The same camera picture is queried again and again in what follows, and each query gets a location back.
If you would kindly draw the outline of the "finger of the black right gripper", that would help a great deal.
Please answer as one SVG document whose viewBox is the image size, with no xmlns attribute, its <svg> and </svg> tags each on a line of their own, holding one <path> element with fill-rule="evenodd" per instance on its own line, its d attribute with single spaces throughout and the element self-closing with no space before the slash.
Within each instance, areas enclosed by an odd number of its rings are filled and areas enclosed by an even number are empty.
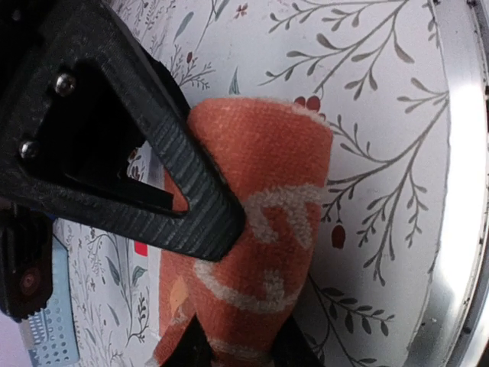
<svg viewBox="0 0 489 367">
<path fill-rule="evenodd" d="M 1 3 L 1 196 L 206 261 L 245 215 L 161 63 L 103 1 Z"/>
</svg>

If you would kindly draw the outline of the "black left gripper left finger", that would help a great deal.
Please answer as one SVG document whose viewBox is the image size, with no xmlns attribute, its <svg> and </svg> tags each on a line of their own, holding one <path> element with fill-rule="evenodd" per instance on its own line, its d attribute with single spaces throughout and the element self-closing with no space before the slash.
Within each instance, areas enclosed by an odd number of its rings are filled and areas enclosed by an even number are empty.
<svg viewBox="0 0 489 367">
<path fill-rule="evenodd" d="M 192 318 L 175 350 L 167 360 L 167 367 L 211 367 L 218 362 L 197 317 Z"/>
</svg>

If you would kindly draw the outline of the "orange bunny pattern towel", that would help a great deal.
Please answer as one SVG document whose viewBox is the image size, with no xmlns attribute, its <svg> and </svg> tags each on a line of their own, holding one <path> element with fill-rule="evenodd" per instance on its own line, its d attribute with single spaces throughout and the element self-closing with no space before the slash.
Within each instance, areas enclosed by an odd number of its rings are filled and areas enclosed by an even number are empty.
<svg viewBox="0 0 489 367">
<path fill-rule="evenodd" d="M 316 108 L 273 99 L 207 99 L 189 127 L 246 214 L 218 262 L 160 257 L 160 341 L 167 360 L 197 317 L 217 366 L 275 366 L 272 346 L 306 283 L 321 223 L 333 133 Z"/>
</svg>

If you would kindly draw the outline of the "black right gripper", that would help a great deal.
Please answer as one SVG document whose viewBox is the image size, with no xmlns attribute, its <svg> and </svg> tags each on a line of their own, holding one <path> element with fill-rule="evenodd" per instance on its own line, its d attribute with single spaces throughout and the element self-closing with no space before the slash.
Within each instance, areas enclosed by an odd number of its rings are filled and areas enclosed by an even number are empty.
<svg viewBox="0 0 489 367">
<path fill-rule="evenodd" d="M 20 323 L 53 293 L 53 221 L 11 204 L 1 210 L 1 312 Z"/>
</svg>

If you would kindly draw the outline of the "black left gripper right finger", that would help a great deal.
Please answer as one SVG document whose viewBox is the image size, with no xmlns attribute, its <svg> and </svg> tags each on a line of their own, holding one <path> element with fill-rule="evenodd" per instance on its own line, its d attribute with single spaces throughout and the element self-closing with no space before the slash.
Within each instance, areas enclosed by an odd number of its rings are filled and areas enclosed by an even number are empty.
<svg viewBox="0 0 489 367">
<path fill-rule="evenodd" d="M 322 367 L 293 317 L 280 328 L 271 355 L 278 367 Z"/>
</svg>

